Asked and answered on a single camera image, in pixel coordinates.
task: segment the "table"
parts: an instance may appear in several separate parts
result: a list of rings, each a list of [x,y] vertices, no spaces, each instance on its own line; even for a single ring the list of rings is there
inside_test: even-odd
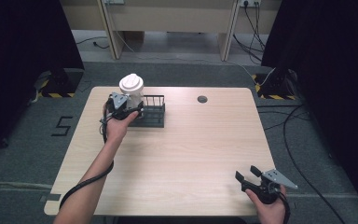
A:
[[[91,91],[51,194],[62,198],[101,150],[99,119],[112,91],[119,88]],[[267,171],[274,162],[251,91],[145,87],[144,94],[165,96],[165,127],[129,128],[95,215],[254,216],[235,172],[258,185],[250,166]],[[56,215],[59,203],[47,201],[45,213]]]
[[[124,5],[98,0],[114,59],[124,47],[122,31],[218,34],[221,60],[228,56],[239,0],[126,0]]]

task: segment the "wooden tabletop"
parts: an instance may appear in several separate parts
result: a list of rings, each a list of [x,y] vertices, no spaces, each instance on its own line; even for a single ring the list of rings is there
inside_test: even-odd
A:
[[[51,194],[77,184],[103,146],[103,104],[118,87],[91,91]],[[275,167],[251,91],[245,88],[145,87],[165,96],[164,128],[129,128],[95,215],[254,216],[241,184],[259,185],[249,169]],[[199,96],[206,96],[204,104]],[[56,215],[60,202],[47,201]]]

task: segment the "yellow and black hazard tape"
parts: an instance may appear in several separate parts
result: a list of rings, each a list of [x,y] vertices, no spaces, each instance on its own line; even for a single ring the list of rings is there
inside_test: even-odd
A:
[[[257,75],[252,75],[253,80],[257,78]],[[262,99],[272,99],[272,100],[295,100],[296,97],[293,94],[265,94],[260,85],[255,84],[255,91],[257,96]]]
[[[48,80],[43,82],[41,88],[39,89],[38,97],[50,97],[50,98],[63,98],[63,97],[74,97],[74,92],[47,92],[46,86],[48,85]]]

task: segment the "human arm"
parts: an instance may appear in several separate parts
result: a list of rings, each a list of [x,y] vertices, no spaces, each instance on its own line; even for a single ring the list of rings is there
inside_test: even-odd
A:
[[[254,203],[258,219],[262,224],[283,224],[285,207],[281,199],[278,198],[272,204],[264,204],[260,202],[257,195],[250,189],[247,189],[245,192]],[[286,196],[286,188],[284,186],[281,186],[281,193]]]
[[[133,112],[126,119],[110,119],[107,122],[107,140],[79,183],[103,173],[110,166],[127,133],[128,125],[137,116],[138,112]],[[106,176],[74,192],[63,204],[54,223],[90,223],[105,180]]]

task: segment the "gray carpet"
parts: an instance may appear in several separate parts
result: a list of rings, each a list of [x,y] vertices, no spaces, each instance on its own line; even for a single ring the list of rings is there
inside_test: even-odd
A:
[[[44,197],[54,183],[90,90],[95,86],[116,86],[129,73],[141,76],[146,86],[250,88],[266,129],[276,168],[299,186],[298,190],[288,191],[292,208],[289,223],[339,223],[332,210],[299,174],[285,148],[282,123],[294,109],[285,105],[306,102],[257,98],[253,81],[237,65],[85,63],[85,66],[85,74],[74,98],[39,98],[18,120],[8,137],[8,147],[0,148],[0,223],[52,222],[53,217],[46,216],[43,211]],[[252,74],[268,71],[267,68],[257,66],[247,68]],[[311,111],[302,106],[295,114],[298,116],[287,122],[286,139],[297,166],[346,223],[358,223],[356,191],[342,168],[329,157],[328,147],[310,115]],[[56,128],[62,116],[72,117],[62,121],[62,125],[71,126],[68,134],[51,136],[64,133],[65,130]],[[121,218],[118,223],[157,223],[155,219],[151,222],[148,220],[127,217]],[[244,220],[255,221],[253,217],[245,217]],[[170,218],[160,221],[239,223],[231,217],[191,220]],[[92,220],[92,223],[104,222],[102,217]]]

